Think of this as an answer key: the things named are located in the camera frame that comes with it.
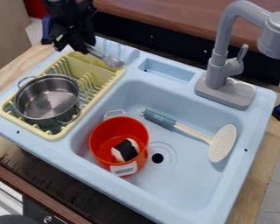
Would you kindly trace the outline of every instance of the pot rim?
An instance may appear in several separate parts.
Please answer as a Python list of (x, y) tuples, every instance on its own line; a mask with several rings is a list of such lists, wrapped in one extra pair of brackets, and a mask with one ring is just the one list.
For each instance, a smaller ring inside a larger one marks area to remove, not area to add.
[[(29, 116), (27, 116), (27, 115), (24, 115), (24, 114), (18, 109), (18, 101), (19, 101), (19, 99), (20, 99), (20, 94), (23, 93), (23, 92), (25, 91), (25, 89), (28, 88), (28, 87), (29, 87), (31, 84), (33, 84), (34, 82), (37, 82), (37, 81), (39, 81), (39, 80), (49, 79), (49, 78), (62, 78), (62, 79), (66, 79), (66, 80), (68, 80), (68, 81), (71, 81), (71, 82), (76, 86), (76, 89), (78, 90), (78, 93), (77, 93), (77, 95), (76, 95), (76, 100), (75, 100), (70, 106), (68, 106), (67, 109), (65, 109), (64, 111), (62, 111), (62, 112), (60, 112), (60, 113), (58, 113), (57, 115), (54, 115), (54, 116), (50, 116), (50, 117), (46, 117), (46, 118), (39, 118), (39, 117), (29, 117)], [(70, 109), (72, 109), (72, 108), (74, 107), (74, 105), (77, 105), (77, 102), (78, 102), (78, 100), (79, 100), (79, 94), (80, 94), (80, 88), (79, 88), (78, 83), (77, 83), (74, 79), (72, 79), (72, 78), (70, 78), (70, 77), (68, 77), (68, 76), (66, 76), (66, 75), (64, 75), (64, 74), (57, 74), (57, 73), (55, 73), (55, 74), (46, 74), (46, 75), (42, 75), (42, 76), (40, 76), (40, 77), (36, 77), (35, 79), (28, 81), (27, 83), (25, 83), (25, 84), (17, 91), (16, 97), (15, 97), (15, 100), (14, 100), (14, 102), (15, 102), (15, 108), (16, 108), (17, 112), (18, 112), (23, 118), (26, 118), (26, 119), (29, 119), (29, 120), (33, 120), (33, 121), (50, 120), (50, 119), (54, 119), (54, 118), (56, 118), (56, 117), (58, 117), (58, 116), (64, 115), (66, 112), (68, 112)]]

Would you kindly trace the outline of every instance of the container handle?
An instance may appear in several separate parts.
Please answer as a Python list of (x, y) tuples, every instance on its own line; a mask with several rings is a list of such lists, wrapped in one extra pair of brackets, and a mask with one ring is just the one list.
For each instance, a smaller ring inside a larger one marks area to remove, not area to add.
[(77, 110), (77, 112), (78, 112), (78, 114), (77, 114), (73, 119), (71, 119), (71, 120), (68, 121), (68, 122), (62, 122), (61, 120), (58, 120), (57, 118), (55, 118), (55, 120), (56, 120), (57, 122), (61, 123), (62, 125), (67, 125), (67, 124), (72, 123), (72, 122), (74, 122), (75, 120), (77, 120), (78, 117), (81, 115), (81, 110), (80, 110), (79, 107), (76, 106), (76, 105), (74, 105), (73, 107), (74, 107), (74, 108)]
[(111, 111), (108, 111), (105, 113), (105, 115), (103, 116), (103, 121), (105, 121), (111, 117), (114, 117), (114, 116), (126, 116), (126, 114), (127, 113), (122, 108), (119, 108), (116, 110), (111, 110)]
[(25, 80), (27, 80), (27, 79), (31, 79), (31, 78), (36, 79), (36, 76), (29, 76), (29, 77), (23, 78), (23, 79), (17, 84), (17, 87), (18, 87), (18, 88), (22, 88), (22, 87), (20, 86), (20, 84), (22, 84), (23, 81), (25, 81)]
[(130, 164), (111, 165), (110, 171), (118, 177), (132, 175), (138, 171), (137, 161)]

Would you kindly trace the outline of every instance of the sink drain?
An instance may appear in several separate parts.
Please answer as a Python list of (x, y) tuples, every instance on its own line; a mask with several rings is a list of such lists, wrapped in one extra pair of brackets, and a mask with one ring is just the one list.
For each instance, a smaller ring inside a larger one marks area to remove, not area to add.
[(163, 157), (162, 154), (156, 153), (155, 155), (153, 155), (153, 156), (151, 157), (151, 160), (152, 160), (152, 162), (154, 162), (155, 164), (160, 164), (160, 163), (163, 162), (164, 157)]
[(152, 167), (174, 166), (176, 163), (177, 154), (168, 143), (150, 143), (149, 154), (149, 159), (145, 166), (147, 169)]

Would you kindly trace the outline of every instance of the gray faucet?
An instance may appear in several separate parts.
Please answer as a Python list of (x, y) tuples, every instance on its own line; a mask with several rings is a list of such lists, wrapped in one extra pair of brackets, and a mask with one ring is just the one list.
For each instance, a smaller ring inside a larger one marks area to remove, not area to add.
[(249, 1), (235, 1), (221, 16), (212, 57), (206, 72), (196, 83), (195, 93), (244, 110), (252, 103), (256, 88), (246, 82), (228, 78), (243, 72), (243, 58), (249, 49), (248, 45), (243, 45), (237, 58), (227, 59), (232, 28), (238, 17), (262, 28), (262, 35), (257, 40), (258, 49), (273, 59), (280, 59), (280, 11), (272, 13)]

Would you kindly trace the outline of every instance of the dish rack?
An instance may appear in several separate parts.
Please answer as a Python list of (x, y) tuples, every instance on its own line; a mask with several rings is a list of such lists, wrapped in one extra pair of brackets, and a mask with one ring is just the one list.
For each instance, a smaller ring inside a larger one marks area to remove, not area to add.
[(58, 141), (123, 77), (124, 73), (125, 68), (110, 69), (91, 55), (79, 52), (64, 54), (36, 76), (64, 74), (78, 83), (80, 115), (77, 119), (50, 129), (42, 129), (37, 124), (30, 124), (16, 110), (14, 104), (16, 93), (0, 104), (0, 116), (48, 141)]

